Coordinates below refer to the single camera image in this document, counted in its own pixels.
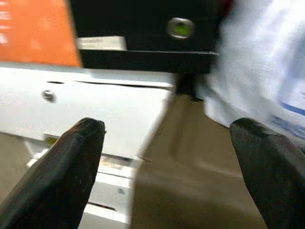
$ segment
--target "tan floor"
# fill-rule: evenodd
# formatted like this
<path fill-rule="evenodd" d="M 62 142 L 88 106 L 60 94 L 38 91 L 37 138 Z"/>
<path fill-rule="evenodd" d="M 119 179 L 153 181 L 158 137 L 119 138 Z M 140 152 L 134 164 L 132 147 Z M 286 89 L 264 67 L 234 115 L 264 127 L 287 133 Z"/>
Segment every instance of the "tan floor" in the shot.
<path fill-rule="evenodd" d="M 0 133 L 0 203 L 27 171 L 29 159 L 21 137 Z"/>

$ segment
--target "white plastic bag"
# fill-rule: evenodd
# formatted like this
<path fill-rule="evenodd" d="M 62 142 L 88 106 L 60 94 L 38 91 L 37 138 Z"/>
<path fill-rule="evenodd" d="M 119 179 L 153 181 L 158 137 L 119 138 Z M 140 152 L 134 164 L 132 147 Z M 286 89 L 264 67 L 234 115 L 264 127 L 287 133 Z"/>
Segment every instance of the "white plastic bag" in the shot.
<path fill-rule="evenodd" d="M 222 24 L 205 112 L 251 117 L 305 148 L 304 0 L 236 0 Z"/>

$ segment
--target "orange panel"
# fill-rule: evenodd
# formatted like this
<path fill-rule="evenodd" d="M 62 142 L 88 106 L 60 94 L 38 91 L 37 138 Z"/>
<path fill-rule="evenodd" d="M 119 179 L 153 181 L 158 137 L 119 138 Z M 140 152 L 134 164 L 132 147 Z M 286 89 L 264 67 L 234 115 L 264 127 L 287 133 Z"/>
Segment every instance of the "orange panel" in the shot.
<path fill-rule="evenodd" d="M 80 66 L 64 0 L 0 0 L 0 61 Z"/>

